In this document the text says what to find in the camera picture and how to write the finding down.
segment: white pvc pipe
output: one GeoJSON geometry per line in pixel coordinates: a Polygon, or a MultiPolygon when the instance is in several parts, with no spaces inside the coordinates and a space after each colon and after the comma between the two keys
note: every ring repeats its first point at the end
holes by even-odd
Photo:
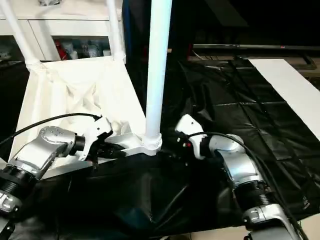
{"type": "Polygon", "coordinates": [[[125,57],[125,53],[122,50],[119,21],[115,0],[106,0],[106,6],[108,9],[109,21],[111,26],[111,53],[115,60],[123,60],[125,57]]]}
{"type": "Polygon", "coordinates": [[[34,55],[24,33],[19,25],[17,17],[8,0],[0,0],[0,7],[5,15],[6,20],[13,30],[13,36],[18,44],[20,51],[24,57],[24,61],[27,67],[40,64],[40,61],[34,55]]]}
{"type": "Polygon", "coordinates": [[[172,0],[152,0],[151,3],[146,129],[142,140],[144,147],[149,150],[158,150],[162,144],[160,123],[171,7],[172,0]]]}

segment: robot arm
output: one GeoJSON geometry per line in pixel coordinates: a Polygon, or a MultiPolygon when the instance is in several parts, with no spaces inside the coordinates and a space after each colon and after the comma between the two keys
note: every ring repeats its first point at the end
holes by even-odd
{"type": "MultiPolygon", "coordinates": [[[[187,135],[203,132],[201,125],[190,115],[184,115],[175,130],[187,135]]],[[[239,136],[228,135],[243,143],[239,136]]],[[[277,203],[255,162],[240,144],[227,137],[206,134],[192,136],[190,141],[197,159],[204,159],[207,154],[221,157],[235,199],[242,211],[242,219],[250,231],[247,239],[301,239],[277,203]]]]}
{"type": "Polygon", "coordinates": [[[57,126],[40,130],[0,171],[0,211],[17,211],[57,157],[82,151],[85,138],[57,126]]]}
{"type": "Polygon", "coordinates": [[[79,161],[93,158],[93,166],[98,164],[97,146],[103,148],[104,157],[113,158],[105,153],[104,140],[112,135],[111,125],[106,118],[99,118],[83,136],[57,126],[42,128],[34,140],[24,145],[20,151],[0,170],[0,240],[7,240],[14,231],[12,216],[22,206],[23,201],[33,191],[36,183],[44,176],[57,157],[77,155],[79,161]]]}

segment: black tarp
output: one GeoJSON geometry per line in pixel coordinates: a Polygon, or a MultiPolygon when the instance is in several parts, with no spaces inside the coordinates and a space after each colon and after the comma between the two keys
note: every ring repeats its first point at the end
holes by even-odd
{"type": "MultiPolygon", "coordinates": [[[[318,213],[319,141],[248,61],[206,64],[214,67],[168,62],[162,152],[104,163],[98,172],[87,168],[42,180],[24,205],[12,239],[148,239],[241,225],[219,165],[214,159],[194,159],[172,135],[186,113],[206,131],[241,136],[271,169],[298,219],[318,213]]],[[[126,66],[145,108],[147,63],[126,66]]],[[[1,94],[7,97],[3,106],[22,101],[24,88],[11,78],[25,86],[23,64],[1,70],[0,76],[1,94]]],[[[5,118],[8,113],[2,111],[4,128],[17,122],[18,106],[11,109],[14,117],[5,118]]]]}

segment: white fabric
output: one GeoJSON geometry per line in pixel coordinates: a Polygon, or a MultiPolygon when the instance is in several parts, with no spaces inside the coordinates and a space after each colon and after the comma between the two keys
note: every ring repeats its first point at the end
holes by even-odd
{"type": "MultiPolygon", "coordinates": [[[[67,113],[103,115],[116,126],[118,135],[125,129],[140,138],[145,133],[146,118],[126,67],[112,56],[47,62],[30,70],[17,130],[67,113]]],[[[73,116],[30,129],[15,138],[10,157],[44,126],[60,126],[81,135],[93,121],[73,116]]]]}

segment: black cable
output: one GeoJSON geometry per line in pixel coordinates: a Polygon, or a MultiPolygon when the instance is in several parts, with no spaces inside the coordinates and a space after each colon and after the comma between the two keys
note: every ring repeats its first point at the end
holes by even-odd
{"type": "Polygon", "coordinates": [[[224,134],[224,133],[220,133],[220,132],[202,131],[202,132],[197,132],[197,133],[193,133],[193,134],[187,135],[187,138],[189,139],[189,138],[191,138],[193,136],[197,136],[197,135],[209,135],[209,136],[217,135],[217,136],[222,136],[222,137],[225,137],[227,139],[230,139],[230,140],[236,142],[241,147],[243,147],[246,150],[246,152],[250,155],[250,157],[252,158],[252,160],[256,164],[257,168],[260,170],[260,173],[264,175],[263,179],[266,181],[266,183],[269,185],[269,187],[273,186],[275,188],[274,192],[276,193],[276,195],[279,198],[278,201],[279,201],[280,205],[282,206],[284,212],[289,217],[289,219],[291,219],[291,223],[292,223],[293,227],[296,230],[298,230],[298,232],[301,235],[301,237],[303,238],[303,240],[309,240],[309,238],[307,237],[306,233],[304,232],[304,230],[299,225],[299,223],[296,220],[296,218],[293,216],[293,214],[291,213],[291,211],[287,207],[287,202],[286,202],[285,198],[283,197],[283,195],[281,194],[280,188],[279,188],[279,186],[278,186],[273,174],[271,173],[270,169],[268,168],[268,166],[266,165],[266,163],[264,161],[262,161],[259,158],[257,158],[256,155],[243,142],[241,142],[240,140],[236,139],[233,136],[230,136],[230,135],[227,135],[227,134],[224,134]],[[266,174],[264,174],[261,164],[266,169],[267,174],[271,178],[272,184],[270,184],[268,177],[266,177],[266,174]]]}
{"type": "Polygon", "coordinates": [[[13,139],[15,136],[18,136],[19,134],[22,134],[23,132],[29,130],[29,129],[32,129],[36,126],[39,126],[41,124],[44,124],[44,123],[47,123],[47,122],[50,122],[50,121],[53,121],[53,120],[56,120],[56,119],[62,119],[62,118],[67,118],[67,117],[72,117],[72,116],[86,116],[86,117],[92,117],[94,118],[94,120],[98,120],[100,118],[100,116],[97,116],[97,115],[93,115],[93,114],[90,114],[90,113],[68,113],[68,114],[63,114],[63,115],[59,115],[59,116],[54,116],[54,117],[50,117],[50,118],[47,118],[45,120],[42,120],[42,121],[38,121],[36,123],[33,123],[29,126],[26,126],[22,129],[20,129],[19,131],[16,131],[14,134],[8,136],[6,139],[2,140],[0,142],[0,146],[2,144],[4,144],[6,141],[10,140],[10,139],[13,139]]]}

